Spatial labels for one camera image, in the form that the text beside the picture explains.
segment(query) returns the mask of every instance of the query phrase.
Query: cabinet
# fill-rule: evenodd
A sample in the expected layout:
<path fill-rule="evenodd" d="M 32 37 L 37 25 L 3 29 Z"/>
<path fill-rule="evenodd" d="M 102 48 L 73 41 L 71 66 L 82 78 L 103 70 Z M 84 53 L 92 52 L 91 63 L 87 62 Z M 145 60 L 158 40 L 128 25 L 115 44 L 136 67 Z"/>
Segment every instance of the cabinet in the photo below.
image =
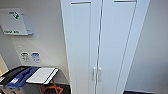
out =
<path fill-rule="evenodd" d="M 72 94 L 122 94 L 149 0 L 61 0 Z"/>

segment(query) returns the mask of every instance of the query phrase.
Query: black object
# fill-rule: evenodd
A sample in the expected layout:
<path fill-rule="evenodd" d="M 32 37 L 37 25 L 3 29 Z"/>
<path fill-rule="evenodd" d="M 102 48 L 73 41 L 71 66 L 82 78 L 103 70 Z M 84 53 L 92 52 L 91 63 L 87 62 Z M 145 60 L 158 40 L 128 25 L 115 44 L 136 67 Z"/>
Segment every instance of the black object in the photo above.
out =
<path fill-rule="evenodd" d="M 22 72 L 23 70 L 29 68 L 30 66 L 19 66 L 16 67 L 12 70 L 9 70 L 7 73 L 5 73 L 4 75 L 2 75 L 1 77 L 5 77 L 1 82 L 0 85 L 6 85 L 7 83 L 9 83 L 11 80 L 13 80 L 13 78 L 15 76 L 17 76 L 20 72 Z"/>

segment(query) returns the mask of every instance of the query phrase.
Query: wall sign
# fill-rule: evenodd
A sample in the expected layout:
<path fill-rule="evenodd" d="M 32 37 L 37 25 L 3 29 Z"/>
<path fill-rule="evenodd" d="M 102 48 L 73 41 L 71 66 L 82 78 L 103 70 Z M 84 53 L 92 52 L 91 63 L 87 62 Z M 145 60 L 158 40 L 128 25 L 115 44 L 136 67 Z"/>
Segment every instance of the wall sign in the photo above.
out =
<path fill-rule="evenodd" d="M 0 25 L 4 34 L 33 34 L 27 12 L 19 8 L 0 9 Z"/>

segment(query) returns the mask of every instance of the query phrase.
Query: wall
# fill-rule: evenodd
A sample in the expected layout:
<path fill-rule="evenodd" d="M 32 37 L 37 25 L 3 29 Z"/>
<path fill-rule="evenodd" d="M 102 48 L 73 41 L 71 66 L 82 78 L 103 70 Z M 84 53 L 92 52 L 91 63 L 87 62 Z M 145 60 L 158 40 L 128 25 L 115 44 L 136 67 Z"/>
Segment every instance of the wall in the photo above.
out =
<path fill-rule="evenodd" d="M 15 47 L 12 43 L 10 36 L 6 36 L 3 34 L 2 29 L 0 27 L 0 54 L 2 55 L 3 60 L 0 56 L 0 69 L 4 73 L 7 69 L 12 69 L 14 67 L 20 66 L 21 62 L 16 53 Z"/>
<path fill-rule="evenodd" d="M 150 2 L 125 90 L 168 94 L 167 5 Z"/>
<path fill-rule="evenodd" d="M 60 1 L 0 0 L 0 8 L 21 8 L 29 12 L 35 34 L 11 36 L 22 65 L 57 67 L 69 79 Z M 22 46 L 23 52 L 28 52 L 29 55 L 38 52 L 41 62 L 35 63 L 32 59 L 31 62 L 24 62 L 20 56 L 22 51 L 18 50 L 18 46 Z"/>
<path fill-rule="evenodd" d="M 4 74 L 4 73 L 6 73 L 7 71 L 8 71 L 8 68 L 7 68 L 7 66 L 6 66 L 6 64 L 5 64 L 5 62 L 4 62 L 4 60 L 3 60 L 3 58 L 2 58 L 2 56 L 0 55 L 0 73 L 1 74 Z"/>

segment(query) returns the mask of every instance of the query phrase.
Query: gray floor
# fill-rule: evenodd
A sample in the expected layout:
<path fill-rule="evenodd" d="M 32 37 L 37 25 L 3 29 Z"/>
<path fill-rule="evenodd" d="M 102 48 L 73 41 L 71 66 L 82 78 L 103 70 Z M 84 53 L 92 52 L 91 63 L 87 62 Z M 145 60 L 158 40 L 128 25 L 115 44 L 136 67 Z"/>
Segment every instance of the gray floor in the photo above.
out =
<path fill-rule="evenodd" d="M 69 85 L 59 85 L 57 84 L 57 86 L 60 86 L 61 88 L 63 88 L 63 92 L 62 94 L 71 94 L 71 91 L 70 91 L 70 86 Z M 56 94 L 55 93 L 55 90 L 52 90 L 52 89 L 48 89 L 45 94 Z"/>

